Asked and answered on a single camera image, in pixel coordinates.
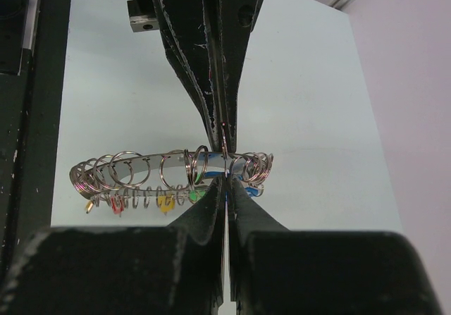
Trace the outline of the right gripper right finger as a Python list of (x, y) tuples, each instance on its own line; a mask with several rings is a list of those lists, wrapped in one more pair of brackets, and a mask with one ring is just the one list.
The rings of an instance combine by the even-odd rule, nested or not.
[(268, 314), (275, 273), (264, 256), (272, 239), (288, 229), (249, 197), (243, 184), (227, 180), (231, 299), (237, 314)]

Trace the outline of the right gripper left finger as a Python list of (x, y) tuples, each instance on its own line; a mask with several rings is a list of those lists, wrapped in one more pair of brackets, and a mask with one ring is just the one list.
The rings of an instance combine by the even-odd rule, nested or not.
[(226, 178), (168, 226), (155, 253), (155, 314), (217, 314), (223, 304)]

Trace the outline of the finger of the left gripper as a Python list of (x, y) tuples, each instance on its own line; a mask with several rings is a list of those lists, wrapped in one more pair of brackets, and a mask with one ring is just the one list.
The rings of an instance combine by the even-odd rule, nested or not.
[(218, 0), (221, 121), (229, 152), (237, 148), (237, 95), (249, 38), (264, 0)]
[(154, 5), (167, 58), (201, 113), (211, 148), (219, 151), (221, 115), (205, 0), (154, 0)]

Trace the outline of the blue tag key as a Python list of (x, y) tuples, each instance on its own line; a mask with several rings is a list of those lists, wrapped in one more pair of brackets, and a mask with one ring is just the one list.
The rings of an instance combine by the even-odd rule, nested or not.
[(194, 174), (195, 185), (204, 196), (192, 206), (187, 216), (195, 225), (193, 235), (205, 242), (215, 229), (222, 229), (225, 211), (230, 229), (240, 237), (265, 228), (273, 219), (253, 200), (263, 192), (262, 183), (271, 171), (273, 157), (263, 153), (231, 154), (227, 159), (215, 152), (201, 152), (197, 157), (202, 171)]

